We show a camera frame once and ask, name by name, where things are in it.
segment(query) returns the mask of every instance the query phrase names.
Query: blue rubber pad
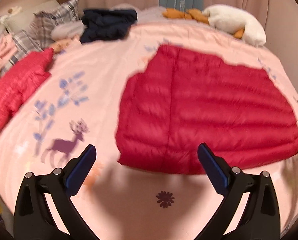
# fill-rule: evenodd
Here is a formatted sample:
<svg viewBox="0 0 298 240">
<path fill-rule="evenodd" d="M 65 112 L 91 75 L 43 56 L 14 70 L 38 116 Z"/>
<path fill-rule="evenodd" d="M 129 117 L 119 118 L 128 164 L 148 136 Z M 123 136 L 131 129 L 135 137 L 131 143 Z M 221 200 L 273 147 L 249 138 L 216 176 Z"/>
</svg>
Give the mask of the blue rubber pad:
<svg viewBox="0 0 298 240">
<path fill-rule="evenodd" d="M 65 180 L 66 195 L 68 197 L 74 196 L 78 193 L 81 185 L 95 163 L 96 158 L 96 148 L 93 145 L 89 145 L 85 149 L 85 153 L 81 157 L 80 161 L 76 164 Z"/>
<path fill-rule="evenodd" d="M 221 167 L 217 164 L 214 155 L 211 154 L 203 144 L 200 144 L 198 147 L 198 159 L 215 191 L 220 195 L 226 195 L 229 180 Z"/>
</svg>

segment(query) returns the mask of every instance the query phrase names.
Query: white plush toy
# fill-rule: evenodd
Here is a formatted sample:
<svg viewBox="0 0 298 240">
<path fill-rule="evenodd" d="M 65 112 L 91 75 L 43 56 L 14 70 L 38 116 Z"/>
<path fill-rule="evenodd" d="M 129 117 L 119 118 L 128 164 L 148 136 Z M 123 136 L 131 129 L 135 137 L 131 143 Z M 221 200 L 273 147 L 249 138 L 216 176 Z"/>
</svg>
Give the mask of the white plush toy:
<svg viewBox="0 0 298 240">
<path fill-rule="evenodd" d="M 209 25 L 224 32 L 243 33 L 241 40 L 253 46 L 263 46 L 267 37 L 261 23 L 250 13 L 229 5 L 216 4 L 207 7 L 202 14 Z"/>
<path fill-rule="evenodd" d="M 21 6 L 15 6 L 12 7 L 8 10 L 8 14 L 0 16 L 0 25 L 4 24 L 4 22 L 9 19 L 11 16 L 16 15 L 17 13 L 22 11 L 22 7 Z"/>
</svg>

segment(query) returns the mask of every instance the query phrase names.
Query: plaid pillow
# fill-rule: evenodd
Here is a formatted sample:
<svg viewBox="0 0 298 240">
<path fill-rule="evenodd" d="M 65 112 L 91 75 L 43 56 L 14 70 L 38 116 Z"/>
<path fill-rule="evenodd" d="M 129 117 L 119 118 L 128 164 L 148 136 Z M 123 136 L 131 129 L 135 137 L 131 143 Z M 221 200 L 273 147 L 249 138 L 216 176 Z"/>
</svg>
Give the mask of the plaid pillow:
<svg viewBox="0 0 298 240">
<path fill-rule="evenodd" d="M 78 1 L 69 0 L 52 12 L 41 11 L 34 14 L 35 18 L 29 25 L 29 35 L 38 42 L 42 49 L 54 42 L 51 38 L 51 31 L 56 26 L 79 20 Z"/>
<path fill-rule="evenodd" d="M 7 64 L 1 69 L 0 76 L 2 77 L 14 64 L 27 56 L 32 51 L 42 51 L 39 44 L 30 38 L 26 31 L 20 31 L 13 35 L 13 41 L 16 44 L 18 51 L 13 55 Z"/>
</svg>

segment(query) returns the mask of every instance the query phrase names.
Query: quilted jacket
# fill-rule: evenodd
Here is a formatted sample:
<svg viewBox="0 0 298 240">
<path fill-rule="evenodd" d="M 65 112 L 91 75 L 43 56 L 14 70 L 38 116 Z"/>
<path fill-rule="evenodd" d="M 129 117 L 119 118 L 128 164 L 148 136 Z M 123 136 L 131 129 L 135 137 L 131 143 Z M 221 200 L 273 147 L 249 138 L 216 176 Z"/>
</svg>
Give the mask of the quilted jacket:
<svg viewBox="0 0 298 240">
<path fill-rule="evenodd" d="M 52 58 L 53 49 L 31 52 L 0 79 L 0 130 L 50 76 L 46 69 Z"/>
<path fill-rule="evenodd" d="M 120 103 L 119 163 L 148 171 L 202 174 L 197 147 L 241 169 L 298 152 L 293 110 L 263 69 L 162 45 L 129 78 Z"/>
</svg>

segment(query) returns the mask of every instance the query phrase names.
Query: pink clothing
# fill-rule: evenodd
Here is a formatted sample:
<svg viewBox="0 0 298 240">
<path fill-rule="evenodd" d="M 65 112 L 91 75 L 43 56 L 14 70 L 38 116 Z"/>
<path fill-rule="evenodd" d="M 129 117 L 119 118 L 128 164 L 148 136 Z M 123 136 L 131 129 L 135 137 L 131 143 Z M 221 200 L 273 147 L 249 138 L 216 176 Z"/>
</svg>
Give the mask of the pink clothing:
<svg viewBox="0 0 298 240">
<path fill-rule="evenodd" d="M 8 60 L 17 52 L 17 47 L 9 33 L 0 37 L 0 70 Z"/>
</svg>

